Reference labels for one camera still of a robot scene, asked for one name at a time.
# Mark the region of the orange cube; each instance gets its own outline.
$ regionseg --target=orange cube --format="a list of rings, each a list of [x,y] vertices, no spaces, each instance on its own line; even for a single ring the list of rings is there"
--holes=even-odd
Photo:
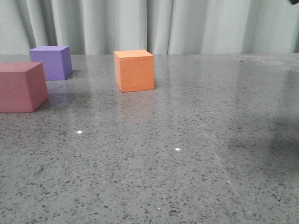
[[[114,52],[116,83],[122,92],[153,90],[154,56],[146,50]]]

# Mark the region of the curtain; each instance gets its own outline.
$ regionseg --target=curtain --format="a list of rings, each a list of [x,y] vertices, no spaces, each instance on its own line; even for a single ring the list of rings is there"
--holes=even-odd
[[[0,0],[0,54],[70,45],[72,54],[294,53],[288,0]]]

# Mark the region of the foam block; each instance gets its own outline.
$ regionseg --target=foam block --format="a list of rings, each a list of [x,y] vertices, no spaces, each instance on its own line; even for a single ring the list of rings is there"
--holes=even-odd
[[[30,50],[32,62],[42,62],[46,80],[66,80],[72,73],[69,46],[40,46]]]
[[[122,92],[152,90],[154,57],[146,50],[114,52],[116,83]]]
[[[47,98],[41,62],[0,63],[0,112],[33,112]]]

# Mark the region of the cube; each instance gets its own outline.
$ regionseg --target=cube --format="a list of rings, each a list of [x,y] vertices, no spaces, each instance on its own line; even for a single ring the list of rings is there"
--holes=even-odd
[[[32,62],[42,62],[46,80],[66,80],[72,73],[69,46],[40,46],[30,50]]]
[[[116,83],[122,92],[153,90],[154,57],[146,50],[114,52]]]
[[[33,112],[47,98],[41,62],[0,63],[0,112]]]

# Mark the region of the red cube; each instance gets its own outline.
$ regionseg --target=red cube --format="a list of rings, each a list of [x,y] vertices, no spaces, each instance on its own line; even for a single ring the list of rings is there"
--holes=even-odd
[[[0,63],[0,112],[33,112],[47,98],[43,63]]]

